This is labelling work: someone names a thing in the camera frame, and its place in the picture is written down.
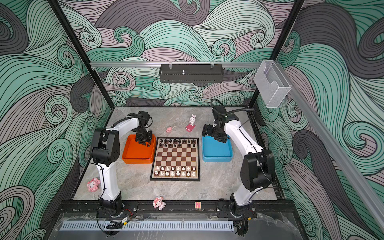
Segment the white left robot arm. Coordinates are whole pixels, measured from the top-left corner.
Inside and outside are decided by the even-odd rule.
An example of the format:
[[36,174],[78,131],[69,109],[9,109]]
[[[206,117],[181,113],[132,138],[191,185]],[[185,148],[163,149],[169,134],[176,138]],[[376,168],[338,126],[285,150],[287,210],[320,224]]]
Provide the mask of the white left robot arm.
[[122,210],[122,194],[118,187],[115,164],[121,152],[120,136],[134,132],[136,133],[136,143],[140,145],[150,144],[153,134],[147,128],[151,119],[150,114],[139,111],[137,114],[128,114],[110,127],[95,129],[90,157],[98,166],[103,189],[99,198],[99,204],[102,207],[117,211]]

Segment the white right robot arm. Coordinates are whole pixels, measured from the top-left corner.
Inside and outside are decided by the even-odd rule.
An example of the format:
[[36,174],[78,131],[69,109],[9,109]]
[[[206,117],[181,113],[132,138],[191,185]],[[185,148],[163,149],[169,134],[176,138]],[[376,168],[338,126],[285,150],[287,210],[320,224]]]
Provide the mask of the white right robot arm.
[[202,136],[210,136],[218,142],[232,140],[243,156],[240,170],[241,184],[233,193],[236,208],[248,206],[253,197],[273,183],[274,157],[260,146],[238,120],[222,125],[204,125]]

